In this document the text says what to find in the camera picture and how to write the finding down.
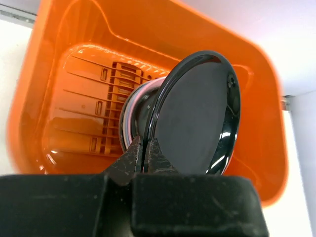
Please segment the pink plate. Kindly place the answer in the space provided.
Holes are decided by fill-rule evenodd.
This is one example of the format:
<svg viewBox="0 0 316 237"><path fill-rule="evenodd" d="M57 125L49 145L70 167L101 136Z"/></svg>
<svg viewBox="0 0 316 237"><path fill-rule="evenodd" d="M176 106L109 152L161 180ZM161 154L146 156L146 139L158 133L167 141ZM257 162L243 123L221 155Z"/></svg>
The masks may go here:
<svg viewBox="0 0 316 237"><path fill-rule="evenodd" d="M130 135L130 125L131 125L131 114L132 114L131 111L136 105L135 99L140 98L144 94L144 92L141 92L141 89L154 89L154 88L159 89L164 80L165 80L165 77L161 77L161 78L157 78L140 85L139 87L137 87L135 90L132 91L132 93L129 95L129 97L125 101L120 113L119 129L118 129L120 145L124 152L126 152L128 147L132 143L131 135Z"/></svg>

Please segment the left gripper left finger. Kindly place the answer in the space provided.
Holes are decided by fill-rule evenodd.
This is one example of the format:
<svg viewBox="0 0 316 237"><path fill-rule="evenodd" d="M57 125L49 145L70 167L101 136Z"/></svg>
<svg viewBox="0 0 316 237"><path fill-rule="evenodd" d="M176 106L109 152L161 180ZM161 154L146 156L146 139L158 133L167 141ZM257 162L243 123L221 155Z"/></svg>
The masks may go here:
<svg viewBox="0 0 316 237"><path fill-rule="evenodd" d="M0 178L3 237L130 237L130 185L140 138L97 174Z"/></svg>

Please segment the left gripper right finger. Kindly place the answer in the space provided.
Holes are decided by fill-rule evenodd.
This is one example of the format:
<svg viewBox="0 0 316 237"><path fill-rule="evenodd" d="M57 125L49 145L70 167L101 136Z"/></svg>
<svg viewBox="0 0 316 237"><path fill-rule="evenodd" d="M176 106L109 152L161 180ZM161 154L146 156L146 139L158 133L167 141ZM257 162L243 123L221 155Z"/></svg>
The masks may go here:
<svg viewBox="0 0 316 237"><path fill-rule="evenodd" d="M148 171L132 180L131 230L137 237L267 237L256 190L240 176L179 174L157 139Z"/></svg>

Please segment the black plate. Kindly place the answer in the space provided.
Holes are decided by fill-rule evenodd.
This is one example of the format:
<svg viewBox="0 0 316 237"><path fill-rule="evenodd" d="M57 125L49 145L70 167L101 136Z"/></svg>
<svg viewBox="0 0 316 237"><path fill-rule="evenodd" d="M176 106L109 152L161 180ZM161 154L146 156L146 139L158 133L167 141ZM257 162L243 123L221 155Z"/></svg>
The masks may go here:
<svg viewBox="0 0 316 237"><path fill-rule="evenodd" d="M154 89L141 89L144 94L135 99L136 105L132 109L130 135L131 140L137 136L144 136L147 119L150 109L158 92L158 88Z"/></svg>
<svg viewBox="0 0 316 237"><path fill-rule="evenodd" d="M157 140L180 173L221 175L232 158L240 117L241 92L231 63L218 52L195 52L160 86L143 143Z"/></svg>

